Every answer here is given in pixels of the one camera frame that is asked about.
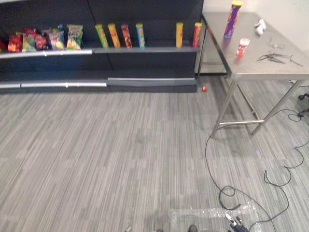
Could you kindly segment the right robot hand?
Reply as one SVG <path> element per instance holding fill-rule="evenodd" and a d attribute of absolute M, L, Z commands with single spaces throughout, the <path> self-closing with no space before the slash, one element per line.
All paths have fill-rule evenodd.
<path fill-rule="evenodd" d="M 244 226 L 243 220 L 239 216 L 233 217 L 229 213 L 225 213 L 225 218 L 234 232 L 249 232 L 248 228 Z"/>

